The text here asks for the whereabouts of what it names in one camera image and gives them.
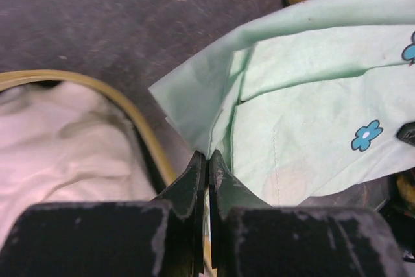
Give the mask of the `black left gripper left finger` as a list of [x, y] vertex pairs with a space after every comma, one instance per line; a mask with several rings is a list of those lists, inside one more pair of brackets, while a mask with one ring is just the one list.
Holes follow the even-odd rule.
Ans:
[[198, 276], [204, 270], [206, 159], [148, 202], [27, 208], [1, 249], [2, 276]]

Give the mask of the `white garment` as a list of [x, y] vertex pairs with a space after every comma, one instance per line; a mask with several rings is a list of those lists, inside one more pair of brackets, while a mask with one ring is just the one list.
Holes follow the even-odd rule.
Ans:
[[1, 239], [33, 204], [155, 194], [132, 122], [103, 95], [72, 82], [1, 92]]

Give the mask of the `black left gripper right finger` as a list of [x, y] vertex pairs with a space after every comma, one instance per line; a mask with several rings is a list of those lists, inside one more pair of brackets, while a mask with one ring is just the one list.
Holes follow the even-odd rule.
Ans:
[[273, 207], [209, 162], [211, 262], [219, 276], [406, 276], [386, 221], [355, 207]]

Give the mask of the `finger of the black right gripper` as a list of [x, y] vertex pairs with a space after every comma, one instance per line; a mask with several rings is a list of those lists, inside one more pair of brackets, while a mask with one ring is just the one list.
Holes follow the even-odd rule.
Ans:
[[405, 123], [397, 132], [398, 140], [410, 146], [415, 146], [415, 122]]

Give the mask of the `mint green flowered cloth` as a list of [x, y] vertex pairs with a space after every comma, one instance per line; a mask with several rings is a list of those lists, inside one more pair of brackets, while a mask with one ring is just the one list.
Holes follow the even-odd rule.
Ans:
[[154, 83], [169, 123], [273, 206], [414, 167], [414, 0], [308, 0]]

